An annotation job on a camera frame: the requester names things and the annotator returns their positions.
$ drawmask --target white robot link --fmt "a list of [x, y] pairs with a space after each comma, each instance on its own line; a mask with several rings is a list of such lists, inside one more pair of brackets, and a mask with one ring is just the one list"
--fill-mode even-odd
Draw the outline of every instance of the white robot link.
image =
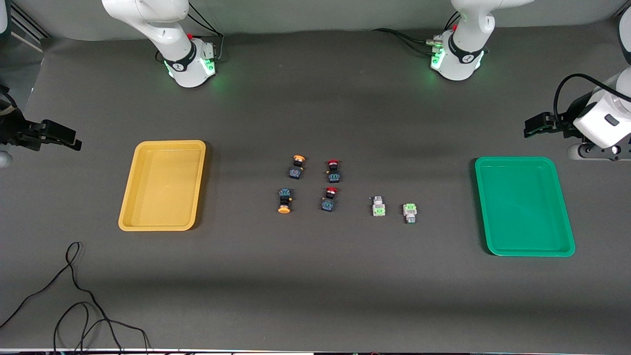
[[534, 0], [451, 0], [460, 13], [457, 29], [447, 29], [434, 36], [442, 41], [435, 47], [430, 67], [449, 80], [461, 81], [469, 78], [480, 67], [483, 48], [495, 29], [495, 18], [491, 11], [516, 8]]
[[147, 36], [162, 53], [169, 75], [180, 86], [202, 85], [215, 74], [212, 44], [192, 39], [177, 21], [189, 12], [187, 0], [102, 0], [107, 13]]
[[[631, 65], [631, 12], [620, 18], [618, 39], [627, 63]], [[583, 78], [597, 85], [558, 113], [562, 87], [571, 78]], [[582, 143], [572, 145], [568, 154], [574, 160], [631, 160], [631, 67], [601, 83], [585, 74], [572, 74], [559, 84], [553, 102], [554, 112], [542, 112], [525, 122], [524, 137], [562, 131], [565, 138]]]

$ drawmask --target green tray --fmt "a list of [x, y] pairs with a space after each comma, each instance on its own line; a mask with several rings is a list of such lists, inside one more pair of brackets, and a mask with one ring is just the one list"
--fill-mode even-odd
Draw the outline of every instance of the green tray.
[[574, 254], [557, 169], [550, 159], [481, 157], [475, 170], [487, 245], [493, 254]]

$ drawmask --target plastic tray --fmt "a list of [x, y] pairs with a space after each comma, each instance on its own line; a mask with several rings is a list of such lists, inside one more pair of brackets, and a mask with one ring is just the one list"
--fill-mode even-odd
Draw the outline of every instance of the plastic tray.
[[131, 162], [119, 227], [186, 231], [195, 223], [206, 145], [199, 140], [144, 141]]
[[482, 157], [475, 169], [487, 245], [493, 254], [574, 254], [557, 169], [550, 159]]

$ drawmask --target white wall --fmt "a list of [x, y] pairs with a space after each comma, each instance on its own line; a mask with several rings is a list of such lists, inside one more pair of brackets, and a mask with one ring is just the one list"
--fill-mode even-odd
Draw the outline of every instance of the white wall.
[[[142, 38], [112, 19], [100, 0], [14, 0], [56, 37], [81, 40]], [[442, 28], [449, 0], [191, 0], [224, 33]], [[626, 0], [536, 0], [494, 12], [499, 27], [577, 25], [603, 20]], [[191, 20], [182, 26], [207, 34]]]

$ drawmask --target table surface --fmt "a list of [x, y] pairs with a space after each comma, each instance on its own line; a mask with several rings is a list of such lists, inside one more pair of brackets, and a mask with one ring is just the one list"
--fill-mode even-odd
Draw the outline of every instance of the table surface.
[[[616, 24], [498, 29], [488, 45], [478, 72], [450, 82], [386, 33], [235, 35], [218, 75], [184, 89], [146, 40], [49, 42], [27, 118], [84, 145], [13, 149], [0, 171], [2, 318], [81, 241], [81, 285], [154, 348], [630, 353], [631, 164], [571, 161], [576, 140], [522, 136], [563, 77], [627, 66]], [[571, 82], [562, 107], [589, 90]], [[212, 148], [198, 226], [122, 232], [135, 146], [180, 139]], [[294, 154], [308, 158], [299, 181], [286, 177]], [[574, 256], [484, 250], [471, 168], [486, 155], [556, 163]], [[344, 176], [331, 214], [319, 210], [329, 159]], [[289, 215], [279, 188], [295, 189]], [[374, 195], [386, 217], [370, 215]], [[86, 300], [69, 277], [0, 330], [2, 348], [52, 347], [61, 313]], [[82, 324], [80, 311], [62, 324], [67, 346]], [[92, 346], [114, 347], [104, 327]]]

